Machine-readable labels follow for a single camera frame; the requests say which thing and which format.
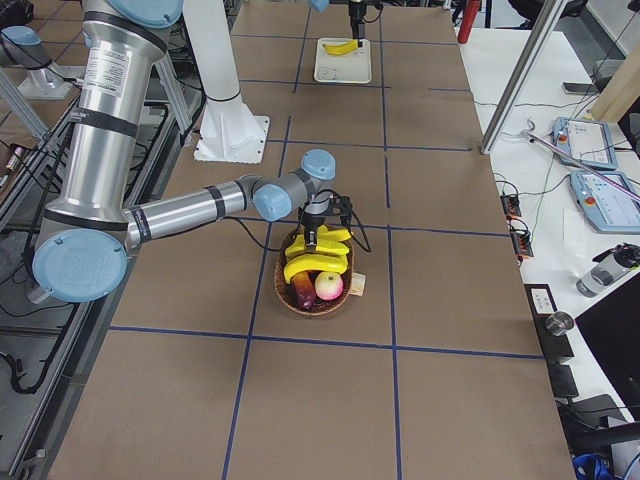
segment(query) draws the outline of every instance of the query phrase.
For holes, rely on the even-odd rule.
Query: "wicker basket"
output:
[[[295,293],[293,292],[291,285],[287,284],[284,281],[284,266],[287,263],[287,258],[284,254],[284,251],[293,243],[293,241],[295,240],[295,236],[295,230],[290,232],[286,236],[286,238],[282,242],[282,246],[280,247],[280,253],[278,254],[278,259],[276,260],[276,268],[273,276],[274,284],[276,287],[276,295],[289,310],[300,315],[304,315],[305,317],[319,317],[321,315],[327,315],[331,312],[335,312],[347,300],[347,297],[349,296],[349,290],[351,289],[351,274],[353,273],[353,247],[351,245],[351,241],[347,240],[343,242],[349,247],[349,253],[347,254],[347,271],[341,275],[342,281],[344,283],[342,293],[335,300],[327,301],[318,299],[316,301],[316,304],[311,309],[305,310],[297,306]]]

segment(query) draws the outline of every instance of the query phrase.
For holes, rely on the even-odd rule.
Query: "black office chair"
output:
[[[582,13],[589,0],[569,0],[560,17],[577,17]],[[509,0],[518,14],[527,19],[520,28],[531,30],[536,22],[544,0]]]

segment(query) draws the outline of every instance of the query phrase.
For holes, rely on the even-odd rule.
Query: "red tube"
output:
[[[476,19],[476,15],[480,9],[480,1],[481,0],[469,0],[467,2],[462,16],[462,26],[458,32],[458,43],[467,43],[467,40],[469,40],[473,21]]]

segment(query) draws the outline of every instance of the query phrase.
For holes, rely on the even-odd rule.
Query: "white table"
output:
[[[495,104],[499,101],[528,35],[529,32],[517,30],[473,30],[469,42],[461,50],[476,102]],[[517,103],[566,105],[582,99],[581,96],[565,94],[562,82],[584,83],[590,82],[590,79],[564,34],[554,32]],[[504,131],[518,133],[527,128],[527,119],[530,118],[536,124],[535,131],[541,135],[546,134],[551,131],[557,117],[575,115],[585,103],[564,108],[517,107]],[[476,110],[482,128],[486,129],[495,107],[476,104]],[[615,143],[624,140],[617,125],[611,125],[611,129]],[[617,156],[619,170],[632,179],[640,180],[638,157],[631,152],[617,152]],[[571,171],[553,160],[553,154],[545,147],[506,135],[501,137],[491,152],[491,163],[494,172],[504,175],[520,192],[537,193],[548,190]],[[545,188],[545,178],[551,163]],[[505,191],[512,190],[506,186]],[[591,259],[618,243],[638,244],[640,237],[597,233],[586,222],[572,198],[568,179],[556,190],[543,196],[521,195],[523,220],[531,229],[536,224],[536,211],[541,199],[533,236],[535,257],[524,261],[520,269],[522,279],[524,283],[548,284],[558,309],[577,317],[605,295],[586,298],[575,288],[576,280],[594,265]],[[617,286],[630,278],[632,275],[627,275]],[[580,392],[578,400],[608,394],[618,405],[623,405],[578,329],[571,330],[568,338],[575,354],[575,358],[568,364]],[[633,421],[626,411],[623,414],[629,421]]]

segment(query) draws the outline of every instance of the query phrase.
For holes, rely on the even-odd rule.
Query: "white robot column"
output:
[[[269,118],[242,102],[222,0],[186,0],[183,14],[207,95],[195,158],[260,163]]]

